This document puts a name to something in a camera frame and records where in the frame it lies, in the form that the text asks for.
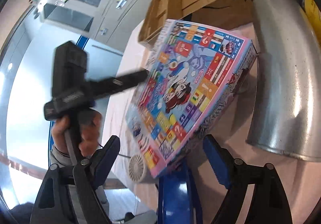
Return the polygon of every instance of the small white fan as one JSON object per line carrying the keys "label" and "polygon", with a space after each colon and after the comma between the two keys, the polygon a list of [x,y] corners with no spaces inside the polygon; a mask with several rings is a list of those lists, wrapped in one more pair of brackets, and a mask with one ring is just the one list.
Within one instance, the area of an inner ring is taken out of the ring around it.
{"label": "small white fan", "polygon": [[135,154],[129,160],[128,175],[133,182],[156,183],[145,163],[144,158],[140,154]]}

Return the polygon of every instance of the white cabinet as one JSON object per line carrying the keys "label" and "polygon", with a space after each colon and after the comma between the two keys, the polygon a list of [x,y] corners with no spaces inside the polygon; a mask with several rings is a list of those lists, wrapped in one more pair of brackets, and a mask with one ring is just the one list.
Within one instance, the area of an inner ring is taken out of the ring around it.
{"label": "white cabinet", "polygon": [[122,18],[107,45],[124,52],[132,31],[145,18],[150,2],[151,0],[137,0]]}
{"label": "white cabinet", "polygon": [[134,0],[114,0],[107,10],[95,40],[107,43],[121,18],[126,14]]}
{"label": "white cabinet", "polygon": [[39,0],[41,20],[124,51],[151,0]]}

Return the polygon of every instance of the gray sleeve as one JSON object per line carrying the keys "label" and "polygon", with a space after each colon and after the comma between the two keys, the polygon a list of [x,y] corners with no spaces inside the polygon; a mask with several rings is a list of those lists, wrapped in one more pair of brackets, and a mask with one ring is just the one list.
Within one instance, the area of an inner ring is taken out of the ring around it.
{"label": "gray sleeve", "polygon": [[72,166],[70,156],[60,152],[55,145],[50,151],[50,164],[54,163],[57,163],[59,167]]}

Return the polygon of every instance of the human hand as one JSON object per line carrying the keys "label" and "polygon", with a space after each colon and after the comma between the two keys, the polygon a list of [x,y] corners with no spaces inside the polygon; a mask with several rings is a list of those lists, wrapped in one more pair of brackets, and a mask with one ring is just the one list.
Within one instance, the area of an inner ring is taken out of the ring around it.
{"label": "human hand", "polygon": [[[81,154],[84,157],[93,155],[98,146],[99,130],[102,122],[102,115],[97,111],[94,112],[95,115],[91,124],[80,125],[82,142],[79,144],[79,150],[81,151]],[[51,130],[51,135],[56,148],[60,152],[65,154],[68,154],[68,149],[64,133],[68,129],[69,124],[70,119],[67,115],[65,115],[63,118],[56,120]]]}

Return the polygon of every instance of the cabinet handle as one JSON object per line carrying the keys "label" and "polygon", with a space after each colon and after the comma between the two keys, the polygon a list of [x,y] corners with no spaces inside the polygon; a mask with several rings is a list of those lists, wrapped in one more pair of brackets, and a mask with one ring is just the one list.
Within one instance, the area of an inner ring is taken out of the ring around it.
{"label": "cabinet handle", "polygon": [[67,1],[68,0],[56,0],[55,5],[64,7]]}
{"label": "cabinet handle", "polygon": [[122,9],[123,8],[123,6],[127,3],[127,0],[119,0],[119,1],[117,1],[117,6],[116,6],[116,8],[117,9]]}
{"label": "cabinet handle", "polygon": [[101,35],[102,35],[102,36],[106,35],[107,31],[108,31],[107,28],[102,28],[102,29],[100,29],[100,32],[101,32]]}

